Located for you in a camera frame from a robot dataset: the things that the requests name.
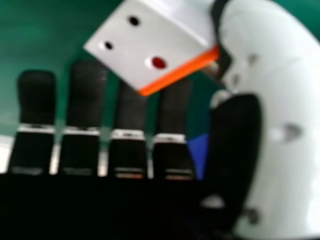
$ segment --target green background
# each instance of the green background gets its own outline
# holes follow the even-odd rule
[[[19,117],[16,84],[27,69],[50,70],[58,84],[57,125],[63,126],[68,98],[69,67],[91,58],[82,46],[121,0],[0,0],[0,135],[14,136]],[[320,39],[320,0],[278,0]],[[208,107],[217,87],[202,73],[189,76],[193,96],[188,137],[208,129]],[[105,95],[104,136],[112,125],[119,80],[109,74]],[[159,95],[150,97],[148,126],[153,132]]]

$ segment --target red dot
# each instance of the red dot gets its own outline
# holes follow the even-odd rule
[[[167,67],[165,60],[158,56],[152,59],[152,65],[157,69],[165,69]]]

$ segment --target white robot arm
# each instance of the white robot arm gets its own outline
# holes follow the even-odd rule
[[[234,233],[320,238],[320,44],[284,8],[270,0],[127,0],[85,49],[147,95],[217,60],[216,46],[227,94],[214,96],[215,105],[251,94],[262,114],[243,206],[260,220],[251,224],[241,215]],[[159,56],[161,70],[152,66]]]

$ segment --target robotic hand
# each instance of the robotic hand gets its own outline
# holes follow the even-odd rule
[[[212,98],[205,180],[225,201],[224,227],[252,240],[320,237],[320,45],[285,9],[127,0],[85,49],[143,95],[217,60],[225,90]]]

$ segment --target orange edge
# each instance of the orange edge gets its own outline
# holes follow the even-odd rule
[[[150,85],[139,90],[139,93],[143,96],[148,96],[156,91],[167,87],[170,84],[177,82],[178,80],[184,78],[185,76],[204,68],[213,61],[216,61],[219,57],[219,47],[216,46],[209,51],[197,56],[191,61],[185,63],[184,65],[178,67],[174,71],[168,73],[167,75],[159,78]]]

